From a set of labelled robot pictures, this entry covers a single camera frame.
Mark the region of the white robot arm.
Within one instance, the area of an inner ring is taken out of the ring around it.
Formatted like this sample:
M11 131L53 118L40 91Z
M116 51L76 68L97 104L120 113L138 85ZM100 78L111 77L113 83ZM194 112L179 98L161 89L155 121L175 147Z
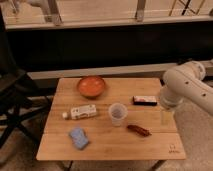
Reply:
M183 99L198 105L213 117L213 88L203 82L206 69L201 62L190 61L168 69L163 74L164 86L159 103L166 109L179 106Z

